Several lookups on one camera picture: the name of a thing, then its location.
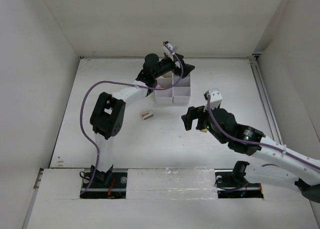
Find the white table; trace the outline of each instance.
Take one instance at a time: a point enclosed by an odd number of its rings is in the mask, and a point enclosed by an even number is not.
[[[299,192],[263,184],[264,199],[218,199],[214,168],[233,168],[238,160],[263,162],[233,152],[209,133],[185,131],[181,115],[190,106],[204,105],[203,93],[217,87],[224,98],[222,107],[234,113],[239,123],[268,136],[271,131],[248,60],[186,62],[196,66],[189,105],[158,106],[150,95],[126,108],[123,127],[114,138],[114,165],[133,169],[128,170],[127,199],[108,200],[79,198],[79,172],[88,168],[96,155],[79,128],[80,105],[86,90],[97,81],[132,82],[143,60],[81,60],[52,168],[42,176],[28,229],[318,228],[310,202]],[[98,95],[121,88],[102,85],[88,98],[84,124],[92,138],[89,117]],[[153,110],[154,117],[143,121],[143,110]]]
[[[82,59],[76,74],[54,149],[51,168],[89,168],[96,156],[94,146],[80,131],[79,111],[86,91],[101,80],[131,83],[142,69],[144,60]],[[159,106],[154,95],[126,107],[123,126],[114,138],[115,168],[233,168],[238,160],[250,160],[221,145],[209,133],[185,131],[181,115],[188,107],[206,103],[204,92],[219,88],[222,107],[236,120],[268,136],[271,131],[261,104],[256,82],[247,59],[195,59],[191,73],[191,99],[187,105]],[[103,84],[96,87],[84,109],[84,128],[94,138],[89,118],[101,92],[112,93],[123,86]],[[152,110],[154,117],[142,120],[140,112]]]

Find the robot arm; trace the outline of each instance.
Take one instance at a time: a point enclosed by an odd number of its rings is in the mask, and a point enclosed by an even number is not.
[[[257,167],[247,161],[237,161],[231,176],[218,178],[217,182],[229,180],[235,187],[249,183],[268,183],[285,187],[307,199],[320,203],[320,160],[304,156],[278,144],[263,132],[238,124],[235,116],[220,108],[222,96],[218,89],[204,94],[206,106],[189,107],[181,118],[188,131],[192,121],[198,119],[197,130],[208,130],[221,144],[247,156],[263,159],[272,166]]]
[[[97,167],[95,168],[92,165],[90,175],[87,175],[91,178],[94,174],[92,183],[97,187],[105,187],[111,180],[113,140],[122,128],[126,106],[150,95],[158,84],[158,77],[173,72],[175,75],[185,78],[195,68],[195,66],[184,62],[183,55],[175,53],[175,45],[165,42],[163,49],[164,58],[162,60],[159,60],[156,54],[148,54],[144,58],[143,69],[133,83],[136,87],[128,86],[112,94],[103,92],[98,97],[90,117],[90,124],[100,151],[99,160]],[[176,65],[174,54],[181,63],[183,70]]]

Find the white connector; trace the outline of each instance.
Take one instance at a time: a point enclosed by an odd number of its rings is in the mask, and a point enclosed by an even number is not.
[[[204,94],[204,97],[205,97],[206,100],[208,100],[208,95],[210,95],[210,107],[211,107],[211,109],[213,110],[213,109],[218,108],[219,105],[222,102],[222,99],[223,99],[219,89],[218,88],[213,88],[213,89],[208,90]],[[205,112],[207,110],[208,110],[208,105],[205,104],[203,111]]]
[[[175,44],[170,44],[169,42],[167,44],[165,44],[170,50],[168,50],[168,48],[166,48],[165,46],[163,46],[163,50],[164,53],[171,58],[171,60],[174,62],[174,54],[176,53],[178,47]]]

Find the wall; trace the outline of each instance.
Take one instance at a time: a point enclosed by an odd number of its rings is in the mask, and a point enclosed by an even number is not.
[[[45,0],[79,56],[246,57],[281,0]]]
[[[79,60],[43,0],[0,0],[0,222],[22,228]]]
[[[276,36],[259,58],[283,141],[320,159],[320,0],[288,0]],[[318,223],[320,204],[312,203]]]

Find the small object on table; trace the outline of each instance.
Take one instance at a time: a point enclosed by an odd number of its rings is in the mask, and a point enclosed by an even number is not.
[[[147,120],[149,118],[152,118],[154,116],[154,112],[152,110],[146,110],[141,112],[141,117],[143,120]]]

